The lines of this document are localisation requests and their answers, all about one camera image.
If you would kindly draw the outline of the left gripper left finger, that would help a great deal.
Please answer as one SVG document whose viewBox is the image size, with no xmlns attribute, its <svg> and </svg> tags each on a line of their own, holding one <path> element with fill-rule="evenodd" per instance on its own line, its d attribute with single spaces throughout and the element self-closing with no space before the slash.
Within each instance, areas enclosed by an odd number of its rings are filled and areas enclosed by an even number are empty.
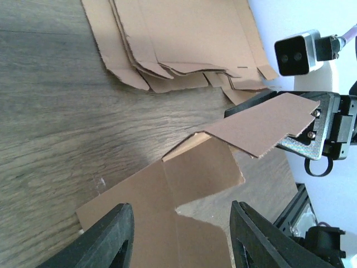
<svg viewBox="0 0 357 268">
<path fill-rule="evenodd" d="M 118 204 L 39 267 L 129 267 L 133 239 L 132 206 Z"/>
</svg>

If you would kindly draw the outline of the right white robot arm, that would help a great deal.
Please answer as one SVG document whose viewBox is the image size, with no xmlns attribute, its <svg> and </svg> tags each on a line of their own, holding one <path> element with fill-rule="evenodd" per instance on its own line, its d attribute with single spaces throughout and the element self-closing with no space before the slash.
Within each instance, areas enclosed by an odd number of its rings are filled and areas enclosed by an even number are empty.
<svg viewBox="0 0 357 268">
<path fill-rule="evenodd" d="M 257 29 L 270 65 L 277 68 L 274 43 L 295 34 L 318 30 L 321 36 L 341 36 L 356 25 L 355 1 L 250 1 Z M 267 81 L 275 90 L 319 90 L 348 94 L 356 82 L 355 43 L 350 41 L 338 59 L 304 76 L 281 76 Z M 356 266 L 356 147 L 347 158 L 334 162 L 329 175 L 320 178 L 327 160 L 311 163 L 312 174 L 303 168 L 303 158 L 287 154 L 295 181 L 305 184 L 315 215 L 320 222 L 339 227 L 346 233 L 341 248 L 344 265 Z"/>
</svg>

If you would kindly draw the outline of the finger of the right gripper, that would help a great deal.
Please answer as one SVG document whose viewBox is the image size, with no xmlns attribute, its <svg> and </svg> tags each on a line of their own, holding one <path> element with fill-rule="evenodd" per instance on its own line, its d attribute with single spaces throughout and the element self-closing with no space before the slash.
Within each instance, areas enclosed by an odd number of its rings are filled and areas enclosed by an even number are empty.
<svg viewBox="0 0 357 268">
<path fill-rule="evenodd" d="M 312 112 L 315 120 L 298 136 L 287 136 L 278 142 L 277 147 L 310 160 L 322 156 L 324 142 L 334 114 L 334 95 L 332 93 L 299 93 L 300 97 L 319 101 L 319 106 Z"/>
<path fill-rule="evenodd" d="M 269 99 L 272 99 L 277 96 L 277 93 L 278 92 L 275 90 L 270 90 L 270 89 L 265 90 L 265 91 L 257 94 L 256 96 L 252 97 L 251 99 L 246 100 L 245 102 L 243 102 L 239 105 L 236 105 L 232 108 L 227 109 L 224 112 L 224 118 L 227 118 L 227 117 L 232 116 L 236 113 L 239 113 L 241 111 L 244 111 L 246 109 L 249 109 L 256 105 L 259 105 Z"/>
</svg>

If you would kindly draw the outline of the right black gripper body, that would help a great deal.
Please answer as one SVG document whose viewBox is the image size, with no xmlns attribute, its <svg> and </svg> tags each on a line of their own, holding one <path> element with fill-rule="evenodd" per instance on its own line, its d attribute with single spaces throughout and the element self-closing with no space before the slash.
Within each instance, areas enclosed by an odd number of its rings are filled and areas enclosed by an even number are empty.
<svg viewBox="0 0 357 268">
<path fill-rule="evenodd" d="M 333 160 L 346 159 L 349 147 L 356 145 L 356 96 L 311 92 L 306 98 L 320 102 L 312 113 L 315 120 L 307 129 L 315 137 L 306 157 L 310 160 L 319 160 L 322 156 Z"/>
</svg>

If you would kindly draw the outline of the brown cardboard box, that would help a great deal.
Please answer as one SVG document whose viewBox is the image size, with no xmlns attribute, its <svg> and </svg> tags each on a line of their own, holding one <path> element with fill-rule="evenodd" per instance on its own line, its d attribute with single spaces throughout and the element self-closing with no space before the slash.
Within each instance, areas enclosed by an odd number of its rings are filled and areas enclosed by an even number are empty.
<svg viewBox="0 0 357 268">
<path fill-rule="evenodd" d="M 232 148 L 262 157 L 313 121 L 318 101 L 283 93 L 189 136 L 163 158 L 77 210 L 88 230 L 117 204 L 134 214 L 131 267 L 230 267 L 224 231 L 177 207 L 244 183 Z"/>
</svg>

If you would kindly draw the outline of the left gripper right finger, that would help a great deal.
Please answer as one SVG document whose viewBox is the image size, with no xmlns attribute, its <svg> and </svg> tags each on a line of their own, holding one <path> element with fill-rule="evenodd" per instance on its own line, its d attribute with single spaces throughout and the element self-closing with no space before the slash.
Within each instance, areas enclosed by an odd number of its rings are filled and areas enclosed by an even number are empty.
<svg viewBox="0 0 357 268">
<path fill-rule="evenodd" d="M 332 267 L 245 202 L 231 204 L 230 237 L 236 267 Z"/>
</svg>

